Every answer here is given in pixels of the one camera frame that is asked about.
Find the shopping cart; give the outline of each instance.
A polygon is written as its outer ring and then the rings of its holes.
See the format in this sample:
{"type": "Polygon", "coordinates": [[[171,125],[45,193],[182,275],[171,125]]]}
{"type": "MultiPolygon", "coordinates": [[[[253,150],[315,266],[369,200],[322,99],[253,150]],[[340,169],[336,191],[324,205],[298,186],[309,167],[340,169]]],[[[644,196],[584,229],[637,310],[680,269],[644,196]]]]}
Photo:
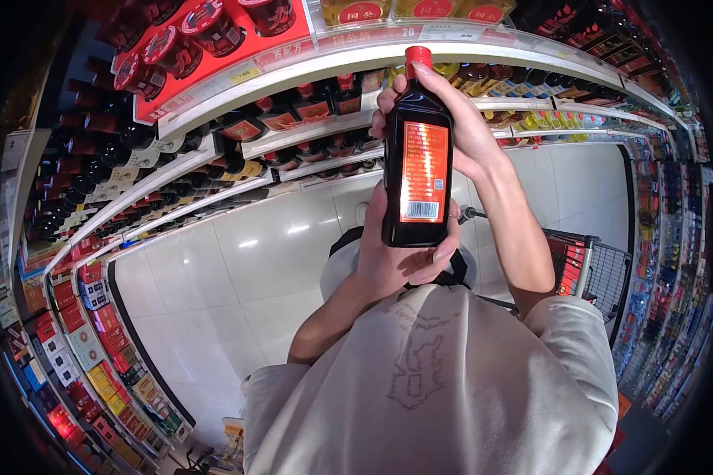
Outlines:
{"type": "MultiPolygon", "coordinates": [[[[466,207],[460,224],[474,217],[486,217],[483,211],[466,207]]],[[[602,244],[597,236],[543,229],[552,254],[556,295],[577,295],[590,301],[602,313],[604,322],[615,318],[626,306],[631,278],[631,254],[602,244]]],[[[479,296],[517,312],[510,302],[479,296]]]]}

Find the aisle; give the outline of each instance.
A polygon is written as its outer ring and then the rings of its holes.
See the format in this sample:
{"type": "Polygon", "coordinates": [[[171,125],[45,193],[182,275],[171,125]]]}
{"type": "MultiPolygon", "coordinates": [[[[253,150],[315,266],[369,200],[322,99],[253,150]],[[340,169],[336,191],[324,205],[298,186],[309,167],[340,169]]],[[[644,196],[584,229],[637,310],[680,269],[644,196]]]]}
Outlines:
{"type": "MultiPolygon", "coordinates": [[[[595,234],[626,249],[628,201],[614,145],[519,150],[509,154],[542,226],[595,234]]],[[[259,204],[196,226],[117,261],[116,279],[143,345],[197,436],[221,447],[221,419],[238,416],[241,381],[285,363],[301,323],[322,304],[318,285],[330,246],[356,225],[355,206],[377,179],[361,179],[259,204]]],[[[456,173],[452,196],[480,202],[456,173]]],[[[481,295],[507,299],[488,222],[462,227],[477,260],[481,295]]]]}

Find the wine bottle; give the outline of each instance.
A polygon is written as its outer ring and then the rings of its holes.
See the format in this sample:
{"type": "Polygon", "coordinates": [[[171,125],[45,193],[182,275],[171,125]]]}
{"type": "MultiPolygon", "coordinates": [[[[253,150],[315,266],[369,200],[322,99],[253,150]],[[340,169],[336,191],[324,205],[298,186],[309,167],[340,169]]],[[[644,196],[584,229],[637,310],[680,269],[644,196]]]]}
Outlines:
{"type": "Polygon", "coordinates": [[[430,50],[411,46],[404,54],[407,88],[386,117],[382,239],[390,247],[435,247],[446,237],[453,120],[414,75],[413,61],[433,67],[430,50]]]}

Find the white t-shirt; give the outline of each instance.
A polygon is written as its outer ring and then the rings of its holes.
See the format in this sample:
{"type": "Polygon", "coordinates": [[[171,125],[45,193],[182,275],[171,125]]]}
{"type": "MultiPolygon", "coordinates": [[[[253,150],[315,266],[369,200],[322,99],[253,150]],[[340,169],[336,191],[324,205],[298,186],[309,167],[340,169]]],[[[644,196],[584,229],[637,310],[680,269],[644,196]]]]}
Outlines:
{"type": "Polygon", "coordinates": [[[525,322],[463,286],[379,302],[314,366],[255,372],[249,475],[592,473],[618,420],[599,310],[539,302],[525,322]]]}

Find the shirt sleeve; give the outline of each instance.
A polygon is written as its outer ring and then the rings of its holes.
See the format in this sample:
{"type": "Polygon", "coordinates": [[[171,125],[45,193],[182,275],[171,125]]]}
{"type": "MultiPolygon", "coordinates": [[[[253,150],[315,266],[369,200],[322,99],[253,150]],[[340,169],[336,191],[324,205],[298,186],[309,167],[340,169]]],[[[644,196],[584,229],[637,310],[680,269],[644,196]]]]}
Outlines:
{"type": "Polygon", "coordinates": [[[523,321],[560,361],[612,432],[618,422],[613,356],[597,307],[576,296],[541,300],[523,321]]]}
{"type": "Polygon", "coordinates": [[[267,366],[251,375],[248,382],[246,427],[243,431],[243,468],[246,473],[267,431],[310,368],[308,365],[289,363],[267,366]]]}

